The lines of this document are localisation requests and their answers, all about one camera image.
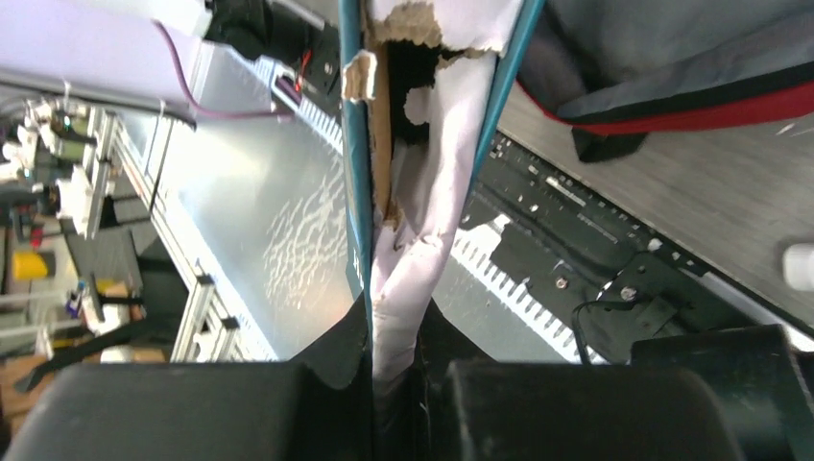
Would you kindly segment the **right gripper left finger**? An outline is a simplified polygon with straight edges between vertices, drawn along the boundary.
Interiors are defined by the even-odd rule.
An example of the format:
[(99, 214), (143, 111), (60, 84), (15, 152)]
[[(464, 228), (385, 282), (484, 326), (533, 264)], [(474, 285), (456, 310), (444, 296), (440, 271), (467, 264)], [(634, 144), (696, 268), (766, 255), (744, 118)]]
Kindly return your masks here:
[(9, 460), (368, 460), (363, 300), (288, 361), (77, 364), (29, 412)]

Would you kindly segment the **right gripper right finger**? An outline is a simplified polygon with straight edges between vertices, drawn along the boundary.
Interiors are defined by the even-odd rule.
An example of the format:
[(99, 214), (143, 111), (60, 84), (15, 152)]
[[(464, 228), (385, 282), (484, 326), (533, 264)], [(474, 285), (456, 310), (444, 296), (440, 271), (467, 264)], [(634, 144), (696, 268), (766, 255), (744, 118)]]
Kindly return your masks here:
[(421, 460), (741, 460), (711, 389), (681, 368), (499, 362), (435, 305), (419, 331)]

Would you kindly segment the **teal Humor book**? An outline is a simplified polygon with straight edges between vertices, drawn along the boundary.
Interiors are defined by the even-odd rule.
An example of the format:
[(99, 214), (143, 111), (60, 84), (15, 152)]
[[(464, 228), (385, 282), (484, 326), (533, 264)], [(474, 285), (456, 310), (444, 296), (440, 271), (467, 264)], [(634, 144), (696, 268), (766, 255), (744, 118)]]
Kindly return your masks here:
[(414, 360), (542, 11), (540, 1), (343, 1), (338, 7), (347, 227), (388, 393)]

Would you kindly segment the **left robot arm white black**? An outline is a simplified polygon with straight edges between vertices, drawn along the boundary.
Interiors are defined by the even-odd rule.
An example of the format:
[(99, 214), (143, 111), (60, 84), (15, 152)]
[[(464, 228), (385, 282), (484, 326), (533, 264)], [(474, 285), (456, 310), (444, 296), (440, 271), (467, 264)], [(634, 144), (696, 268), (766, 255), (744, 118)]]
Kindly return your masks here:
[(274, 1), (92, 1), (92, 6), (156, 20), (190, 36), (229, 45), (243, 58), (291, 63), (309, 47), (309, 26)]

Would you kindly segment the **red backpack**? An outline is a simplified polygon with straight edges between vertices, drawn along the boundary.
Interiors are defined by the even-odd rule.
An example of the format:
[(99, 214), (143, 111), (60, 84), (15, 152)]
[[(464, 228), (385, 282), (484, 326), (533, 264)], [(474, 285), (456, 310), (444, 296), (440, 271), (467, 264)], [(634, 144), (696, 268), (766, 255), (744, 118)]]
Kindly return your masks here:
[(809, 1), (549, 1), (516, 80), (586, 163), (813, 110)]

